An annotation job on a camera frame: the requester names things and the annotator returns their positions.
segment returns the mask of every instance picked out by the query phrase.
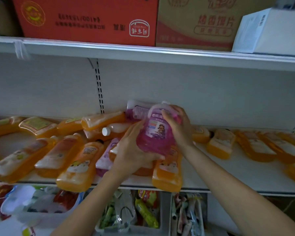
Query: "store shelf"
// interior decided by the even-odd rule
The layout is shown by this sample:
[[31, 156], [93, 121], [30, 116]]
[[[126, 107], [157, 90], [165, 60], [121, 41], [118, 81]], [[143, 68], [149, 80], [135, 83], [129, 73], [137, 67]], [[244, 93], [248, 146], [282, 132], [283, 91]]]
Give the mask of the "store shelf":
[[[7, 156], [12, 152], [28, 145], [33, 136], [27, 133], [15, 133], [0, 137], [0, 155]], [[252, 189], [265, 195], [295, 195], [295, 182], [288, 178], [284, 172], [284, 165], [278, 161], [260, 163], [250, 160], [239, 145], [235, 145], [230, 160], [221, 160], [205, 151], [204, 145], [198, 145], [205, 154], [222, 166], [236, 178], [250, 186]], [[183, 187], [182, 191], [209, 192], [205, 183], [200, 179], [192, 166], [183, 159]], [[99, 183], [100, 177], [96, 176], [93, 186]], [[18, 184], [55, 185], [55, 179], [42, 178], [31, 172]], [[149, 177], [131, 176], [121, 185], [122, 188], [151, 189], [154, 188]]]
[[295, 57], [289, 56], [127, 46], [3, 36], [0, 36], [0, 52], [15, 53], [14, 43], [17, 40], [21, 40], [24, 43], [29, 53], [39, 55], [295, 71]]

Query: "pink bottle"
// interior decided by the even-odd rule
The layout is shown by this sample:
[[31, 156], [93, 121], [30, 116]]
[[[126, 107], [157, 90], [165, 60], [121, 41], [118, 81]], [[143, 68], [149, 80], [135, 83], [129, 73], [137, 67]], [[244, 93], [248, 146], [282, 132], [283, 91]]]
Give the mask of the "pink bottle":
[[168, 122], [162, 115], [162, 110], [167, 111], [179, 124], [181, 118], [178, 112], [170, 107], [167, 102], [152, 106], [148, 112], [148, 119], [144, 123], [144, 128], [137, 137], [138, 147], [145, 152], [155, 152], [166, 156], [170, 152], [170, 147], [175, 145], [175, 139]]

